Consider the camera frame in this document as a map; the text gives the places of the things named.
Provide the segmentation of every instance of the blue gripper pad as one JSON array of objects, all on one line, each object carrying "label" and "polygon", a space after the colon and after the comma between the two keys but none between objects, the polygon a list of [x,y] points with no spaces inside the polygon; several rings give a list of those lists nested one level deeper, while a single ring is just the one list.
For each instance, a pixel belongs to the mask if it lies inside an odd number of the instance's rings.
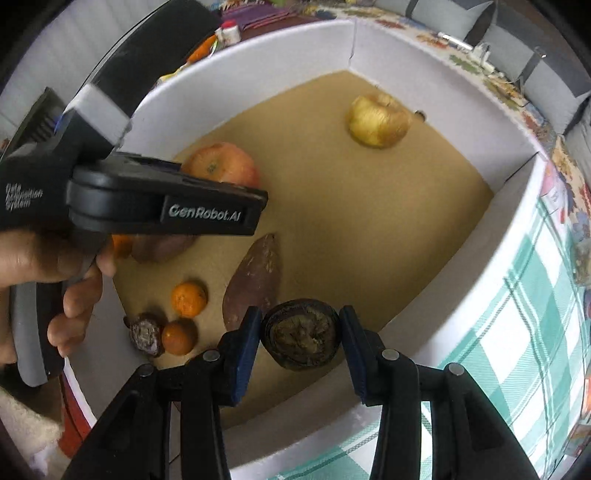
[{"label": "blue gripper pad", "polygon": [[255,362],[256,350],[259,344],[262,313],[256,307],[248,307],[240,326],[240,348],[235,357],[236,377],[231,393],[232,402],[237,404],[246,393],[248,381],[251,378],[252,366]]},{"label": "blue gripper pad", "polygon": [[349,366],[353,388],[361,399],[361,403],[365,404],[368,399],[368,368],[366,361],[368,354],[371,356],[371,347],[353,307],[343,307],[339,312],[339,318],[343,350]]}]

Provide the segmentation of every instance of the gray chair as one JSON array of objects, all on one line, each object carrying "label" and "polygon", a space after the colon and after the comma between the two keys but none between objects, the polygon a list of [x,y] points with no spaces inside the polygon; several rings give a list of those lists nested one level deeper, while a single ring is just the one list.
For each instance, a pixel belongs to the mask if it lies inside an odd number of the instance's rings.
[{"label": "gray chair", "polygon": [[435,31],[464,40],[492,3],[492,0],[418,0],[412,18]]},{"label": "gray chair", "polygon": [[375,7],[382,8],[384,10],[388,10],[389,12],[394,12],[398,15],[407,15],[408,13],[412,13],[412,8],[416,4],[416,0],[377,0],[374,3]]},{"label": "gray chair", "polygon": [[587,184],[591,184],[591,103],[583,111],[579,123],[566,134],[566,148]]},{"label": "gray chair", "polygon": [[491,45],[491,62],[540,109],[557,133],[565,132],[581,103],[591,94],[591,79],[567,58],[541,29],[499,4],[482,41]]}]

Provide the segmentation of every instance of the metal screw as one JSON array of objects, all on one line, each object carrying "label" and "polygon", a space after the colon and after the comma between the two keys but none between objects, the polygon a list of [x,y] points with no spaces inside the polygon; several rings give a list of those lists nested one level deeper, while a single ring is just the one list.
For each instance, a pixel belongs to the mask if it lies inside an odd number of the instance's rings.
[{"label": "metal screw", "polygon": [[397,350],[393,350],[391,348],[386,348],[386,350],[382,351],[382,356],[386,360],[398,360],[400,358],[400,353]]},{"label": "metal screw", "polygon": [[206,362],[216,362],[220,358],[220,352],[217,350],[207,350],[203,352],[203,359]]},{"label": "metal screw", "polygon": [[466,369],[462,367],[460,364],[449,364],[448,368],[452,374],[457,375],[458,377],[460,375],[463,375],[466,371]]},{"label": "metal screw", "polygon": [[154,373],[154,366],[152,364],[140,365],[138,368],[138,375],[140,377],[149,377]]}]

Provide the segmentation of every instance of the green plaid tablecloth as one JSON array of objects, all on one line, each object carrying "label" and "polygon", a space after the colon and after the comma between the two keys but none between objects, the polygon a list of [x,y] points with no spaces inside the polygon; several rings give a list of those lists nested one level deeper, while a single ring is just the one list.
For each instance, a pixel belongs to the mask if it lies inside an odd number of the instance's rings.
[{"label": "green plaid tablecloth", "polygon": [[[492,400],[539,476],[548,478],[579,418],[590,360],[584,289],[573,282],[571,234],[539,200],[500,288],[439,365],[458,362]],[[431,478],[429,404],[422,405],[421,479]],[[379,423],[274,480],[369,478]]]}]

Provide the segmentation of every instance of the brown sweet potato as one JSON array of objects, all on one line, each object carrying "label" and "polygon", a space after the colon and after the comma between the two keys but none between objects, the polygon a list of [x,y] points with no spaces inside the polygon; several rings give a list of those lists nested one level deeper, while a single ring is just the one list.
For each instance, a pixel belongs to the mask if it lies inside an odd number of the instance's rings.
[{"label": "brown sweet potato", "polygon": [[248,249],[230,279],[222,303],[226,330],[236,330],[250,306],[263,315],[277,303],[281,279],[281,261],[276,233],[259,238]]},{"label": "brown sweet potato", "polygon": [[166,262],[193,245],[196,236],[136,235],[131,256],[139,263]]}]

